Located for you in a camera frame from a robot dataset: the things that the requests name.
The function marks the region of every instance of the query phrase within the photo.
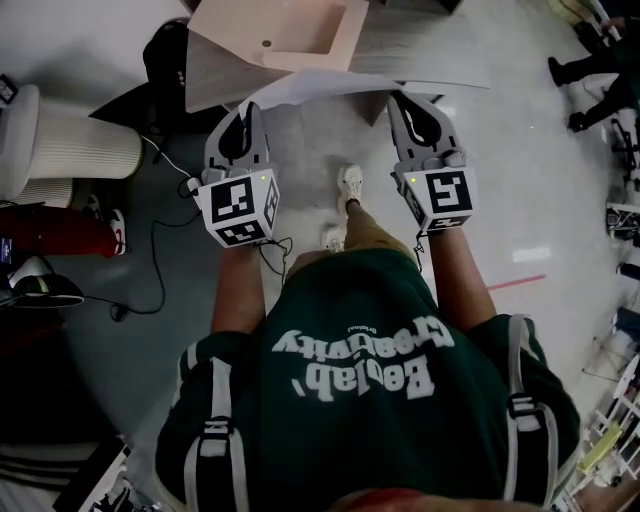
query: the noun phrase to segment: backpack strap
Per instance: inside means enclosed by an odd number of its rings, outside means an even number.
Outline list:
[[[507,431],[509,436],[509,456],[503,499],[513,501],[518,493],[518,473],[531,465],[532,452],[526,457],[518,457],[518,446],[527,442],[527,434],[542,433],[546,430],[548,448],[546,452],[547,482],[543,508],[549,508],[556,489],[558,475],[558,428],[551,409],[536,402],[525,392],[520,368],[520,349],[529,343],[529,328],[523,315],[514,315],[509,319],[509,400],[507,402]],[[535,451],[542,456],[544,452]]]
[[[207,493],[233,491],[233,502],[236,512],[249,512],[249,496],[247,493],[247,472],[244,461],[244,447],[240,431],[231,419],[231,388],[229,384],[231,366],[214,357],[211,359],[211,419],[205,421],[202,433],[197,437],[187,453],[184,465],[184,489],[189,512],[198,512],[199,503],[205,494],[200,489],[198,497],[198,463],[211,462],[227,465],[231,474],[232,489],[222,489],[224,482],[206,481]]]

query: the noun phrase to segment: black shoe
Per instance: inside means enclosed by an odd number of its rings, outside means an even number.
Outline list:
[[[576,112],[575,114],[571,114],[569,116],[569,129],[573,133],[578,133],[588,128],[588,126],[585,124],[584,117],[585,116],[582,112]]]
[[[551,78],[553,79],[553,83],[558,87],[561,85],[565,85],[566,82],[564,80],[564,73],[562,64],[560,64],[555,57],[549,57],[547,59],[547,63],[549,64],[549,72],[551,73]]]

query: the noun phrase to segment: white floor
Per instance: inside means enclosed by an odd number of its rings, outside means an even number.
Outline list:
[[[546,2],[467,0],[462,13],[485,49],[492,81],[489,91],[461,90],[438,103],[477,171],[480,211],[465,232],[487,285],[544,276],[492,295],[499,311],[532,316],[551,368],[586,416],[610,385],[581,371],[592,339],[608,332],[612,313],[636,289],[615,275],[625,248],[604,228],[614,171],[603,128],[574,135],[565,127],[573,109],[594,100],[581,84],[556,88],[547,70],[550,55],[566,62],[587,52]],[[294,239],[289,265],[297,254],[319,248],[325,223],[343,222],[335,210],[335,176],[347,161],[364,169],[365,207],[415,245],[417,225],[389,177],[397,156],[385,115],[370,127],[348,100],[333,98],[277,107],[266,122],[272,160],[280,165],[275,235]],[[277,251],[266,253],[279,265]],[[424,277],[433,284],[428,255],[424,262]],[[264,274],[273,303],[279,278],[266,267]],[[592,370],[615,377],[600,366]]]

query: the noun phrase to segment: white cable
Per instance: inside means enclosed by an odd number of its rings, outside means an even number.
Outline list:
[[[169,165],[171,165],[171,167],[173,167],[176,171],[180,171],[182,174],[184,174],[185,176],[187,176],[188,178],[191,178],[191,174],[189,174],[187,171],[180,169],[180,167],[178,167],[176,164],[174,164],[171,159],[165,155],[162,151],[160,151],[160,148],[158,147],[158,145],[153,142],[151,139],[147,139],[144,135],[140,135],[140,137],[142,137],[144,140],[146,140],[149,144],[151,144],[154,148],[156,148],[156,150],[158,151],[158,153],[160,153],[164,159],[169,162]]]

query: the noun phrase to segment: floor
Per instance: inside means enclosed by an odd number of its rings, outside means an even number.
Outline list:
[[[477,171],[480,210],[465,232],[488,285],[544,276],[492,296],[501,312],[531,315],[551,368],[586,416],[610,385],[581,371],[594,352],[592,339],[607,334],[612,313],[631,302],[636,291],[635,283],[615,275],[626,249],[613,244],[604,229],[604,203],[619,179],[605,141],[608,127],[568,133],[568,114],[594,100],[580,84],[557,89],[547,72],[549,55],[566,62],[586,51],[546,2],[468,0],[463,12],[484,48],[492,80],[490,91],[460,91],[438,103],[451,116],[468,163]],[[296,254],[318,247],[324,224],[342,222],[335,209],[335,176],[345,162],[364,169],[365,207],[383,227],[414,245],[417,226],[389,177],[397,157],[386,116],[371,127],[356,113],[352,99],[333,98],[277,107],[267,112],[266,124],[272,160],[280,167],[282,202],[275,235],[294,239],[288,265]],[[169,153],[196,174],[203,142],[203,137],[179,138]],[[165,162],[154,166],[149,160],[124,189],[133,253],[55,262],[56,270],[85,293],[140,308],[159,301],[151,221],[181,222],[195,211],[190,200],[176,195],[181,175]],[[115,198],[116,204],[123,200]],[[207,333],[220,254],[198,222],[159,228],[157,247],[167,288],[160,314],[116,324],[108,306],[100,303],[66,313],[80,371],[114,424],[135,444],[131,464],[149,493],[152,485],[140,475],[151,468],[175,361]],[[277,248],[266,254],[280,265]],[[424,277],[433,284],[428,256],[423,258]],[[266,268],[263,274],[273,304],[279,277]],[[614,343],[628,341],[617,336]],[[592,370],[615,375],[606,364]]]

